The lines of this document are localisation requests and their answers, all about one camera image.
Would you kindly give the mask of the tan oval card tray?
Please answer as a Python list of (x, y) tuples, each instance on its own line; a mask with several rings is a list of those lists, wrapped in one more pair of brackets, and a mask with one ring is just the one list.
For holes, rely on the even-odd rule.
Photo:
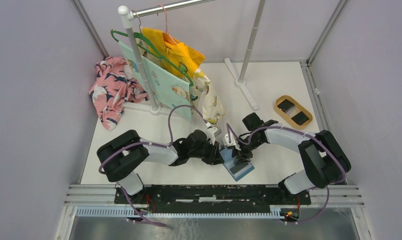
[[(277, 105), (281, 103), (284, 99), (290, 100), (292, 103), (295, 104), (295, 107), (292, 109), (290, 113), (285, 114), (282, 112)], [(289, 95), (282, 95), (280, 96), (276, 101), (273, 106), (274, 110), (278, 113), (279, 116), (281, 116), (288, 124), (290, 124), (293, 128), (297, 130), (303, 130), (305, 129), (310, 123), (313, 121), (313, 115), (310, 113), (304, 106), (302, 106), (300, 103), (298, 103), (294, 98), (292, 98)], [(309, 118), (310, 121), (304, 123), (303, 125), (297, 125), (291, 118), (296, 115), (299, 112), (304, 112)]]

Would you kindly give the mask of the blue leather card holder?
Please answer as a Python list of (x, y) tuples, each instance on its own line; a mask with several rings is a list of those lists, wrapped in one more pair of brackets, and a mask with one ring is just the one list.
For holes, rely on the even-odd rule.
[(251, 162), (237, 162), (236, 156), (233, 156), (233, 149), (224, 148), (220, 151), (220, 155), (225, 169), (235, 181), (241, 180), (255, 169)]

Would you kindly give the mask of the grey card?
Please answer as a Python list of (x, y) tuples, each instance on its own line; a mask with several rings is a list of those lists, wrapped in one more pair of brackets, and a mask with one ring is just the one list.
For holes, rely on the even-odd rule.
[(244, 162), (244, 163), (240, 163), (240, 164), (236, 164), (233, 167), (230, 168), (230, 172), (235, 175), (238, 176), (240, 175), (242, 172), (245, 171), (246, 168), (250, 167), (250, 164)]

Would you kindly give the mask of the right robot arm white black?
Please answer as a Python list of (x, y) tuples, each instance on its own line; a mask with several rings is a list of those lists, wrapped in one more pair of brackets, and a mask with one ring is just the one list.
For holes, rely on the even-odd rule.
[(247, 115), (242, 122), (248, 130), (246, 135), (237, 135), (229, 124), (226, 125), (225, 149), (221, 153), (224, 166), (235, 181), (254, 170), (253, 151), (261, 145), (278, 145), (300, 155), (303, 170), (278, 184), (277, 196), (284, 204), (292, 203), (302, 191), (344, 182), (351, 170), (349, 159), (328, 130), (302, 132), (276, 120), (263, 121), (256, 113)]

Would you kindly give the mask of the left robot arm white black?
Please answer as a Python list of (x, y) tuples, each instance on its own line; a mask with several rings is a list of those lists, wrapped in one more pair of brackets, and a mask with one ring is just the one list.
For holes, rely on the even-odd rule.
[(201, 130), (195, 130), (168, 146), (148, 141), (131, 129), (102, 145), (96, 154), (101, 163), (99, 172), (106, 175), (108, 181), (123, 187), (127, 198), (134, 204), (141, 203), (146, 197), (144, 184), (135, 173), (143, 162), (171, 167), (186, 164), (189, 159), (200, 159), (212, 166), (224, 162), (218, 142), (212, 142)]

